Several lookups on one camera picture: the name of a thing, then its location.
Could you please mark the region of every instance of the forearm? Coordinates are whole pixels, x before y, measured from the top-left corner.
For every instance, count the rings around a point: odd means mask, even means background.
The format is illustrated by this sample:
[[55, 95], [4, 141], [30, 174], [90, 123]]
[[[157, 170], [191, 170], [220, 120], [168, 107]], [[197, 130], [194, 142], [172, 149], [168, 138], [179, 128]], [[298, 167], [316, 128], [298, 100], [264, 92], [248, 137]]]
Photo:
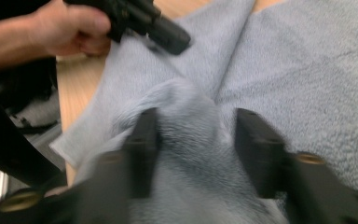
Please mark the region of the forearm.
[[34, 32], [30, 16], [0, 21], [0, 69], [48, 56], [32, 44], [30, 32]]

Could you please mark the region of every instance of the towel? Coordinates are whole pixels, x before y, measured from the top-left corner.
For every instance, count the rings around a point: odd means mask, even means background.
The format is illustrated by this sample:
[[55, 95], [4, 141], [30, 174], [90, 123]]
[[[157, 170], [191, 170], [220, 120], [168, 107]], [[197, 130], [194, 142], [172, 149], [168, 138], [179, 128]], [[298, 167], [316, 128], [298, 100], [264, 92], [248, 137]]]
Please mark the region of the towel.
[[358, 189], [358, 0], [289, 0], [251, 14], [253, 4], [215, 0], [177, 20], [193, 39], [180, 56], [134, 36], [112, 47], [89, 106], [51, 144], [76, 183], [157, 107], [152, 196], [131, 200], [131, 223], [286, 223], [277, 202], [257, 198], [233, 149], [241, 107]]

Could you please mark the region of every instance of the gray towel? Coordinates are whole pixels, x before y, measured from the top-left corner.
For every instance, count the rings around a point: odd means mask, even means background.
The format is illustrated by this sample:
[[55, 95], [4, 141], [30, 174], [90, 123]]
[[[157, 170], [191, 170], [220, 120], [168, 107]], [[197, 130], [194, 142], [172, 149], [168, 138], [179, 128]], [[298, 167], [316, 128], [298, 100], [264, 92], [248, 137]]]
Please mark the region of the gray towel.
[[253, 3], [216, 0], [179, 20], [193, 43], [178, 57], [131, 36], [112, 47], [90, 105], [52, 144], [78, 169], [76, 183], [158, 107], [153, 196], [131, 201], [133, 223], [285, 223], [233, 151], [242, 107], [358, 189], [358, 1], [288, 1], [251, 15]]

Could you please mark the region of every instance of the cloth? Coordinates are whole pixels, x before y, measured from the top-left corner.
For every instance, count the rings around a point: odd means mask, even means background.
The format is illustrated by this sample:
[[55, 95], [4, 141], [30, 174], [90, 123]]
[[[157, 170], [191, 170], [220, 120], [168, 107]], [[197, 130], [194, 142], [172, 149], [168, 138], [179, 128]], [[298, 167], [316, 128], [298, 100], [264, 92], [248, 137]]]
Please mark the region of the cloth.
[[251, 14], [251, 0], [216, 0], [178, 22], [180, 56], [127, 36], [113, 46], [81, 118], [51, 146], [92, 173], [139, 114], [158, 107], [163, 145], [153, 195], [131, 201], [133, 223], [285, 223], [260, 200], [233, 149], [235, 108], [254, 110], [289, 151], [324, 157], [358, 189], [358, 0], [287, 1]]

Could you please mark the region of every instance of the black chair leg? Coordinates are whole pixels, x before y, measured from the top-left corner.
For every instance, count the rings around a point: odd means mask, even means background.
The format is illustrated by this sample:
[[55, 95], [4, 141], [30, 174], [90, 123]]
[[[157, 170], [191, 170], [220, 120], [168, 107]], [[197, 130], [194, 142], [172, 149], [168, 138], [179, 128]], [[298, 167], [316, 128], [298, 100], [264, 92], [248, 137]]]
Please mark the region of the black chair leg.
[[61, 172], [19, 133], [1, 107], [0, 170], [29, 186], [40, 186]]

